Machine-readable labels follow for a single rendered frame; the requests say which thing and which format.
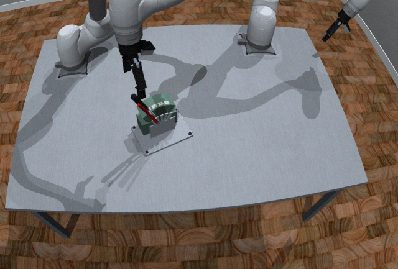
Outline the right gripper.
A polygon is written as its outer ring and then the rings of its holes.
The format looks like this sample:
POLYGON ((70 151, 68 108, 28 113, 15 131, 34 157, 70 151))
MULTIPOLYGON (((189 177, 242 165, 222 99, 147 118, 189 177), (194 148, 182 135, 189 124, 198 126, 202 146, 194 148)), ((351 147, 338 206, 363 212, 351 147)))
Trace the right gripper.
POLYGON ((137 97, 138 100, 144 99, 146 97, 145 88, 146 82, 144 79, 144 74, 142 70, 141 61, 139 61, 138 53, 141 50, 141 40, 133 45, 120 45, 118 44, 120 55, 122 55, 123 69, 124 72, 133 72, 134 79, 137 86, 137 97), (133 64, 133 66, 131 66, 133 64))

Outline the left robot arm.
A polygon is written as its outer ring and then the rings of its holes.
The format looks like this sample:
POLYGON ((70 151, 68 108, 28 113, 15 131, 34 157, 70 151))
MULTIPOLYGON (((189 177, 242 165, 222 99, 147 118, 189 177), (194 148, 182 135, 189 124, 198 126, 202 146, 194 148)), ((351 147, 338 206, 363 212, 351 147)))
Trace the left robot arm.
MULTIPOLYGON (((245 45, 246 53, 275 54, 271 40, 275 31, 278 2, 279 0, 253 0, 247 33, 242 33, 243 39, 238 39, 238 44, 245 45)), ((369 2, 370 0, 348 0, 342 9, 353 18, 369 2)))

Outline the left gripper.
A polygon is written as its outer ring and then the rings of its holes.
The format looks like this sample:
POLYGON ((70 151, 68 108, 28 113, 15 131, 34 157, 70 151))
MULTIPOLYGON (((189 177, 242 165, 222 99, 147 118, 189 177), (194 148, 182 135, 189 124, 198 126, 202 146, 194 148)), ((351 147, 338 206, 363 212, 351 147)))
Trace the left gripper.
POLYGON ((341 10, 338 13, 337 20, 334 22, 334 24, 331 25, 331 27, 326 31, 326 35, 322 40, 326 42, 334 33, 335 31, 342 25, 342 22, 347 23, 351 18, 344 12, 344 10, 341 10))

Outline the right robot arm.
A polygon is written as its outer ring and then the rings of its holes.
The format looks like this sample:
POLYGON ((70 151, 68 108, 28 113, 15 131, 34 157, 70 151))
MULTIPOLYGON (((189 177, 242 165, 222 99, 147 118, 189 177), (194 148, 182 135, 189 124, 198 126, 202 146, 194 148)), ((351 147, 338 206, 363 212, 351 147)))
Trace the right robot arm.
POLYGON ((87 73, 89 49, 115 34, 120 45, 133 45, 143 36, 142 22, 184 0, 88 0, 89 13, 83 25, 66 25, 57 34, 59 77, 87 73))

